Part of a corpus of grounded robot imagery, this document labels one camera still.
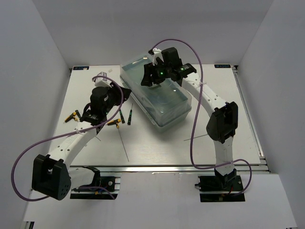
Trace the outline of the small green black precision screwdriver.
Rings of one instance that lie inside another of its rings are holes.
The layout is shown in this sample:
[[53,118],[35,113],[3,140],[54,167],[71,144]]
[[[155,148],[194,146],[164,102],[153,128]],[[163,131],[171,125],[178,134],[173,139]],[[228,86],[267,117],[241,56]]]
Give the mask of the small green black precision screwdriver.
[[125,123],[125,119],[124,119],[123,113],[122,113],[121,110],[119,110],[119,113],[120,113],[121,122],[122,122],[122,124],[124,124]]

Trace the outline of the green plastic toolbox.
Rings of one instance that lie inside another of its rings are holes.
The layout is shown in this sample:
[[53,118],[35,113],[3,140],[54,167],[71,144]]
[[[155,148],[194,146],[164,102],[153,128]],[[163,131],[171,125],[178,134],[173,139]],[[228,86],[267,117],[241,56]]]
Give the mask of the green plastic toolbox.
[[141,86],[144,65],[153,57],[142,54],[120,65],[120,79],[124,87],[159,132],[165,132],[182,122],[192,109],[192,96],[178,83],[166,79],[152,87]]

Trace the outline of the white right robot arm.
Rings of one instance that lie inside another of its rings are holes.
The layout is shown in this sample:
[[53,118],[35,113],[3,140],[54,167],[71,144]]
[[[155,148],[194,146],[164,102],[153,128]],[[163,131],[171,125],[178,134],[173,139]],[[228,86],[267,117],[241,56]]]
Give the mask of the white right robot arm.
[[197,99],[198,106],[209,116],[206,131],[215,148],[215,184],[220,190],[227,190],[236,178],[233,139],[238,127],[238,105],[219,97],[203,82],[202,74],[197,74],[191,64],[183,64],[176,48],[152,48],[148,53],[152,62],[144,65],[141,85],[151,87],[171,79]]

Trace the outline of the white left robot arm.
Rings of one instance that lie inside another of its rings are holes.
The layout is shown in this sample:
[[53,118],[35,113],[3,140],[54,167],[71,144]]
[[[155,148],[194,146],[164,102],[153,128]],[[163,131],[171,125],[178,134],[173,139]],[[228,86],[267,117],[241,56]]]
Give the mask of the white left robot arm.
[[98,169],[84,166],[70,170],[81,150],[97,136],[107,122],[107,115],[114,106],[121,106],[131,90],[116,83],[107,83],[107,78],[97,81],[90,102],[86,104],[80,121],[62,143],[47,155],[38,155],[33,162],[32,189],[56,200],[64,199],[71,189],[91,191],[101,188]]

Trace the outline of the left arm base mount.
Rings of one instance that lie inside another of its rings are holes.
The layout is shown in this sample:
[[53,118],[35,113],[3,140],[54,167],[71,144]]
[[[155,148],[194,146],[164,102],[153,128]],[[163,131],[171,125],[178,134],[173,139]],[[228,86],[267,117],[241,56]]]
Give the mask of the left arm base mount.
[[71,178],[70,199],[115,200],[121,184],[121,176],[102,172],[95,167],[69,169]]

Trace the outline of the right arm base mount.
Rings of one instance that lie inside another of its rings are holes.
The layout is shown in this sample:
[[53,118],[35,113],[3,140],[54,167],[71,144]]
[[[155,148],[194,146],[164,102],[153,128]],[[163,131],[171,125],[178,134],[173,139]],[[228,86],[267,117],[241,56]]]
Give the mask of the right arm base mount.
[[245,202],[244,193],[238,194],[244,189],[240,176],[226,186],[216,176],[200,176],[194,187],[203,203]]

